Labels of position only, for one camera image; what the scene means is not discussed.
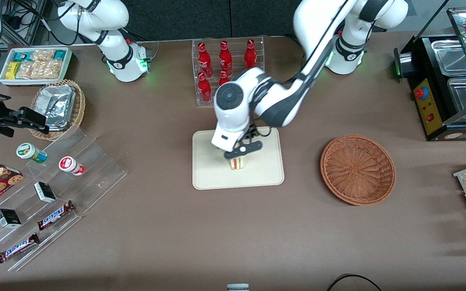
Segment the red glass bottle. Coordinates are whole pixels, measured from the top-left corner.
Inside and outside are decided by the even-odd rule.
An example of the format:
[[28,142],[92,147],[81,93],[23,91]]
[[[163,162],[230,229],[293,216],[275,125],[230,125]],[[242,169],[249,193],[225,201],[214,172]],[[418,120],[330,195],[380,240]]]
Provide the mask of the red glass bottle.
[[209,79],[213,76],[210,54],[206,51],[206,45],[203,42],[200,42],[197,47],[199,48],[199,67],[206,75],[206,79]]
[[199,88],[199,94],[201,95],[202,102],[210,103],[211,102],[211,86],[204,72],[199,72],[199,83],[197,87]]
[[252,39],[248,40],[248,49],[244,54],[244,62],[246,63],[246,69],[256,66],[255,41]]
[[233,74],[233,59],[231,58],[231,52],[228,49],[228,42],[220,42],[220,54],[218,54],[220,59],[220,69],[226,71],[228,77]]
[[226,71],[221,71],[220,72],[220,79],[218,81],[218,86],[222,86],[222,84],[226,83],[226,82],[229,82],[229,78],[228,78],[228,73]]

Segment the beige tray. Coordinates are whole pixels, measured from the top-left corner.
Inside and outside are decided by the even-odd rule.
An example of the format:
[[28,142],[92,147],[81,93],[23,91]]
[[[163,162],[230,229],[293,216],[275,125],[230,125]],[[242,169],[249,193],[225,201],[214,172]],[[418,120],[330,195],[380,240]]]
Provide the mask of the beige tray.
[[[259,127],[261,134],[268,127]],[[280,135],[272,129],[268,137],[257,137],[261,150],[244,156],[244,168],[231,170],[224,151],[211,144],[214,131],[198,131],[193,136],[193,185],[198,190],[271,186],[283,183],[283,162]]]

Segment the red button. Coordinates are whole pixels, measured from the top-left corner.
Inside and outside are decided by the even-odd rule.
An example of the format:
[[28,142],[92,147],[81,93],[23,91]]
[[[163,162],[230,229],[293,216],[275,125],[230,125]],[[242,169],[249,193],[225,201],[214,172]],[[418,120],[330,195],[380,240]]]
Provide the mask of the red button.
[[424,89],[420,88],[420,89],[415,91],[415,97],[420,99],[420,98],[424,97],[425,93],[426,92],[424,91]]

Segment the foil container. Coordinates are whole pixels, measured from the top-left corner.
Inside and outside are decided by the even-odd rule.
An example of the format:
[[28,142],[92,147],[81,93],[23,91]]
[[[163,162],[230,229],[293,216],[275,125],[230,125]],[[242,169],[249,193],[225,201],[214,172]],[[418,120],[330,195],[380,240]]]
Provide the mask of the foil container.
[[34,110],[46,116],[50,131],[65,131],[70,127],[76,89],[71,85],[48,86],[39,91]]

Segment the empty wicker basket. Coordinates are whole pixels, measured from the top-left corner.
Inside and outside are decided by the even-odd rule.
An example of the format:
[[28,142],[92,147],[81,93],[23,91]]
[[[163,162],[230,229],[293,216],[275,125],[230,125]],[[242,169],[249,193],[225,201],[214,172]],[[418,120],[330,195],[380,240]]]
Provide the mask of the empty wicker basket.
[[[71,121],[70,121],[70,127],[68,129],[71,129],[72,127],[78,127],[82,123],[82,120],[84,118],[84,110],[85,110],[85,96],[84,92],[80,89],[79,85],[76,84],[75,82],[71,80],[62,80],[59,82],[51,83],[46,85],[47,86],[60,86],[60,85],[71,85],[75,88],[76,90],[76,97],[75,97],[75,102],[73,105],[73,112],[71,116]],[[32,101],[32,107],[35,107],[35,102],[37,102],[37,97],[39,96],[39,92],[35,94],[35,98]],[[31,130],[32,135],[34,135],[37,138],[40,139],[46,139],[46,140],[56,140],[59,138],[61,135],[63,135],[66,131],[50,131],[47,135],[40,133],[39,131],[33,131]]]
[[332,140],[321,155],[320,170],[337,197],[360,206],[383,201],[396,180],[394,164],[386,150],[359,135]]

